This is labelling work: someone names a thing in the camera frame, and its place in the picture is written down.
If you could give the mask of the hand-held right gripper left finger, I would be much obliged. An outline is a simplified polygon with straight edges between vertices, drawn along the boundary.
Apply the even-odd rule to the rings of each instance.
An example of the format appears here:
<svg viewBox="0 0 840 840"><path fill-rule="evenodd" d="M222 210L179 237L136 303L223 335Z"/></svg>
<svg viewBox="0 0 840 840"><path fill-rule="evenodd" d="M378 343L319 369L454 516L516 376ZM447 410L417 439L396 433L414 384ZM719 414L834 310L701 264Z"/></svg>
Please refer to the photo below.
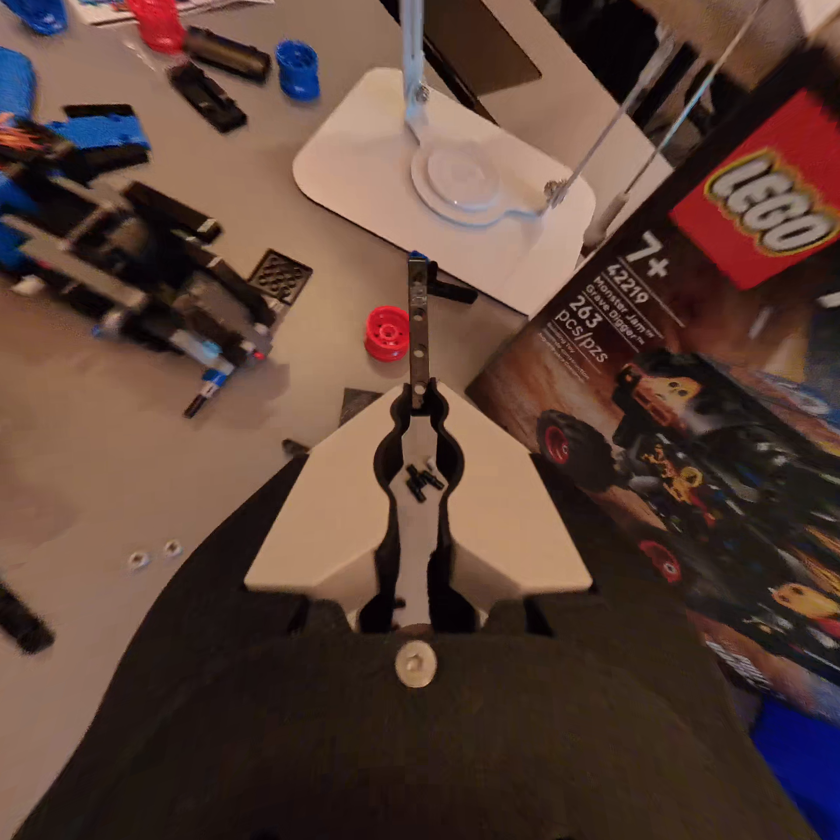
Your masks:
<svg viewBox="0 0 840 840"><path fill-rule="evenodd" d="M398 385L297 458L245 575L250 591L334 602L363 633L392 630L401 541L391 483L411 418L410 388Z"/></svg>

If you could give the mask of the long black brick beam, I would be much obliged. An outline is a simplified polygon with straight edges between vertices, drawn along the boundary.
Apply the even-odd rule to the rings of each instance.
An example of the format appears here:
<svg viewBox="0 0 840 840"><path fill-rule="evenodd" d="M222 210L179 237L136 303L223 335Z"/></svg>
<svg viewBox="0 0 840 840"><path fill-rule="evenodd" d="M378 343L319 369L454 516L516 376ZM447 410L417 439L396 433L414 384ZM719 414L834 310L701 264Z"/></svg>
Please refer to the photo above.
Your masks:
<svg viewBox="0 0 840 840"><path fill-rule="evenodd" d="M413 415L424 413L429 388L427 263L407 259L408 318L410 324L409 375Z"/></svg>

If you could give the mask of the toy brick truck model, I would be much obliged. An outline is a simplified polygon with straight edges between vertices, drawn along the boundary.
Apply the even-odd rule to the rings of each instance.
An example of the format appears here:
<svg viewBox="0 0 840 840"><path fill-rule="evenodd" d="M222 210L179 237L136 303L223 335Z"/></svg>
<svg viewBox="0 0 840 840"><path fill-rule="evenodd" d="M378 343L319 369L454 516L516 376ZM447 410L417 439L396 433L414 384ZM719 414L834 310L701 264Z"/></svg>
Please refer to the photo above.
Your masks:
<svg viewBox="0 0 840 840"><path fill-rule="evenodd" d="M45 125L2 114L2 272L92 320L94 336L199 364L194 418L260 364L290 308L270 306L210 248L218 221L141 182L93 182L89 159Z"/></svg>

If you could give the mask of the grey desk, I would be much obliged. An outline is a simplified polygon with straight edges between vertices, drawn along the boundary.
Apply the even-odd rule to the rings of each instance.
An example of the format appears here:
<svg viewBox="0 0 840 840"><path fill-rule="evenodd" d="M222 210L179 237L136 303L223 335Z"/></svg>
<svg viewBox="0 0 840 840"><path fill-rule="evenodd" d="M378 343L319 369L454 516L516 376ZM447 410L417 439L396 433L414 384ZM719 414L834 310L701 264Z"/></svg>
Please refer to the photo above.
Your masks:
<svg viewBox="0 0 840 840"><path fill-rule="evenodd" d="M2 640L2 838L76 748L179 564L285 464L282 440L319 442L345 387L386 391L406 368L376 364L362 346L368 312L406 301L403 252L309 201L291 170L367 70L398 65L396 22L380 2L275 2L192 21L268 52L286 37L308 42L321 99L299 106L276 79L221 76L248 116L222 135L173 91L136 27L72 15L63 36L38 38L2 8L2 47L32 61L39 117L74 103L134 107L151 163L114 185L137 179L215 216L216 250L244 275L268 248L313 268L269 361L235 375L193 420L182 411L200 381L194 362L96 339L59 303L2 292L2 576L56 635L36 655ZM168 560L173 539L184 550ZM151 561L131 571L135 551Z"/></svg>

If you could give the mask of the black smooth square tile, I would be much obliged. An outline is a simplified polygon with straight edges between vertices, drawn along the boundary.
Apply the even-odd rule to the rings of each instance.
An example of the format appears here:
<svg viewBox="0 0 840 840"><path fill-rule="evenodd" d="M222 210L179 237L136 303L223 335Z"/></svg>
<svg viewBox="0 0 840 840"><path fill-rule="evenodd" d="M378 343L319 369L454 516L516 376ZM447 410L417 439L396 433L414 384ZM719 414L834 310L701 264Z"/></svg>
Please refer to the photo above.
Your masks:
<svg viewBox="0 0 840 840"><path fill-rule="evenodd" d="M343 399L339 414L339 426L341 427L348 423L381 396L383 396L382 392L345 387L343 389Z"/></svg>

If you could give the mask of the dark printed toy box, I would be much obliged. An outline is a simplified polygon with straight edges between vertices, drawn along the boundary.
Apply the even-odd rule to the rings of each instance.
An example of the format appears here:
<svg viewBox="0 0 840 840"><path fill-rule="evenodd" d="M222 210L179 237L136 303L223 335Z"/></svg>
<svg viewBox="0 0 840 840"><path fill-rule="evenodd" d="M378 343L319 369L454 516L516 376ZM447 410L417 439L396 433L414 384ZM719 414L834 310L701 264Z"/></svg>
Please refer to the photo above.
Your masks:
<svg viewBox="0 0 840 840"><path fill-rule="evenodd" d="M467 386L838 726L838 61L791 53Z"/></svg>

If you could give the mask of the red toy wheel hub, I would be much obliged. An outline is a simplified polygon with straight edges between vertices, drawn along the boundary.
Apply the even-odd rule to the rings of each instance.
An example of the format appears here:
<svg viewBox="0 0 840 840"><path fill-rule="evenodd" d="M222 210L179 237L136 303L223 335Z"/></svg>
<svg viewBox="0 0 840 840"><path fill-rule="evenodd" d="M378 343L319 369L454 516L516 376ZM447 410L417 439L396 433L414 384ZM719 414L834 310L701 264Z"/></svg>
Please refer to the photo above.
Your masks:
<svg viewBox="0 0 840 840"><path fill-rule="evenodd" d="M148 47L168 56L182 52L186 33L175 1L126 1L126 4Z"/></svg>
<svg viewBox="0 0 840 840"><path fill-rule="evenodd" d="M365 321L364 348L372 359L391 363L408 352L410 321L405 310L380 306L371 310Z"/></svg>

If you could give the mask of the black holed square plate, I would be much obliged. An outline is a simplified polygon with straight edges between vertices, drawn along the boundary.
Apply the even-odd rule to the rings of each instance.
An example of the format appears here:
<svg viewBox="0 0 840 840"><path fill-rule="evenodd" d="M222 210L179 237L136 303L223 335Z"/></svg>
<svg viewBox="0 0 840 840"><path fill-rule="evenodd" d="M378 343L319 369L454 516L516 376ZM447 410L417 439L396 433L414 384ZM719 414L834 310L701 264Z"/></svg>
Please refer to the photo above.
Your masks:
<svg viewBox="0 0 840 840"><path fill-rule="evenodd" d="M269 248L248 277L273 308L290 308L312 277L313 269L300 261Z"/></svg>

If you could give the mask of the long black axle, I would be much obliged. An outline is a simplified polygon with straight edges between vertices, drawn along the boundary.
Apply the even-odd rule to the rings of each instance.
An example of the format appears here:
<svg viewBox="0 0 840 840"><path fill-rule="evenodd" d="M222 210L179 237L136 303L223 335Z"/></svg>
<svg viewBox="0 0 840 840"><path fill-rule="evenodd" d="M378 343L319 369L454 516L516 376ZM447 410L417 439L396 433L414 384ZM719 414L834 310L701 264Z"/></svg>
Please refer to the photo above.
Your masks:
<svg viewBox="0 0 840 840"><path fill-rule="evenodd" d="M1 581L1 629L25 655L36 655L55 643L47 624Z"/></svg>

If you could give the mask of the white book stand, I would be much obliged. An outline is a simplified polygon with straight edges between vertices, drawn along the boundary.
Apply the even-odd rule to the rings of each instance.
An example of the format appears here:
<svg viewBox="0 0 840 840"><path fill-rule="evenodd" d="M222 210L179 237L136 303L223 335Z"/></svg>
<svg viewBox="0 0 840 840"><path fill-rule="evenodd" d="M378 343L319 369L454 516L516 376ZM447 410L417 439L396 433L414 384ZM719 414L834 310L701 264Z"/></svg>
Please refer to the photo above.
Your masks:
<svg viewBox="0 0 840 840"><path fill-rule="evenodd" d="M306 197L532 318L673 171L632 120L656 48L573 168L467 106L427 60L426 2L400 2L402 68L367 71L297 154Z"/></svg>

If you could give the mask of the blue storage bin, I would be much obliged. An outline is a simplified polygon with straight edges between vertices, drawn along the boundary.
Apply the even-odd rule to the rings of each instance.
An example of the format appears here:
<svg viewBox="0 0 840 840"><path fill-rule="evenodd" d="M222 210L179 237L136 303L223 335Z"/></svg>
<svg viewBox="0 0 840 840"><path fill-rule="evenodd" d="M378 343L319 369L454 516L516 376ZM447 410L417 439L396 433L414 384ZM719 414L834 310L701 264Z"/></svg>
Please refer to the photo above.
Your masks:
<svg viewBox="0 0 840 840"><path fill-rule="evenodd" d="M766 697L751 740L817 835L838 839L838 728Z"/></svg>

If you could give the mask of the blue toy wheel hub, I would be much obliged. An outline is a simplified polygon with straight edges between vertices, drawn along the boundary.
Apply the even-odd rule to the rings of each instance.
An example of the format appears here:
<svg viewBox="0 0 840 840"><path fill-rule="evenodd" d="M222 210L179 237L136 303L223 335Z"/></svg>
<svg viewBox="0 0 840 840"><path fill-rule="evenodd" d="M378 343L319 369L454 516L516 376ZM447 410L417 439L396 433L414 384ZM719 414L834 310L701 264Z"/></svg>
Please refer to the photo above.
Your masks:
<svg viewBox="0 0 840 840"><path fill-rule="evenodd" d="M280 89L289 99L311 102L320 98L319 57L310 45L286 38L276 47Z"/></svg>
<svg viewBox="0 0 840 840"><path fill-rule="evenodd" d="M62 35L68 28L63 1L2 1L10 12L38 36Z"/></svg>

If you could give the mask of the colourful sticker sheet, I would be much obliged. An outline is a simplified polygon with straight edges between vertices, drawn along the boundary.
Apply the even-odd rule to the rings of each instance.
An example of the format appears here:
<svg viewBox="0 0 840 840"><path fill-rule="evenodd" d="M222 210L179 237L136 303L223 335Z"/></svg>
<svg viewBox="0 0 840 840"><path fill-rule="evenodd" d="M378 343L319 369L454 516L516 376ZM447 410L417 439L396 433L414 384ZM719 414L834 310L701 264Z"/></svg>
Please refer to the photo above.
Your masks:
<svg viewBox="0 0 840 840"><path fill-rule="evenodd" d="M179 15L197 14L235 6L269 6L275 1L174 1ZM89 26L109 26L134 21L128 2L124 1L65 1L79 19Z"/></svg>

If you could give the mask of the blue curved panel piece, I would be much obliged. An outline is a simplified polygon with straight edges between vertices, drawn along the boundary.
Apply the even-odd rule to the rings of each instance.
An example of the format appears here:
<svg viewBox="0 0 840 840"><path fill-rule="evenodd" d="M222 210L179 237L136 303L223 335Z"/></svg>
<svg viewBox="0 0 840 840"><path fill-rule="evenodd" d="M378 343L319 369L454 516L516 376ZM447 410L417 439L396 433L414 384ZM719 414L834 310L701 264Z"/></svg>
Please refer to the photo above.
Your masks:
<svg viewBox="0 0 840 840"><path fill-rule="evenodd" d="M2 47L1 113L16 119L30 119L35 108L37 77L29 58Z"/></svg>

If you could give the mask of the black frame brick piece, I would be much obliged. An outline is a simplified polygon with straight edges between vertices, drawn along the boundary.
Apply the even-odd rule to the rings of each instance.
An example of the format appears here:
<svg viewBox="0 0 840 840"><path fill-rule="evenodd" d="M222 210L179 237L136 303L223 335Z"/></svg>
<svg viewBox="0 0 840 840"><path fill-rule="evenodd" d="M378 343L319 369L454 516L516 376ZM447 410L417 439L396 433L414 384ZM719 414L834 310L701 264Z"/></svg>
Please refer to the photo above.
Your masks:
<svg viewBox="0 0 840 840"><path fill-rule="evenodd" d="M227 134L246 126L248 118L215 80L191 61L170 67L172 88L217 132Z"/></svg>

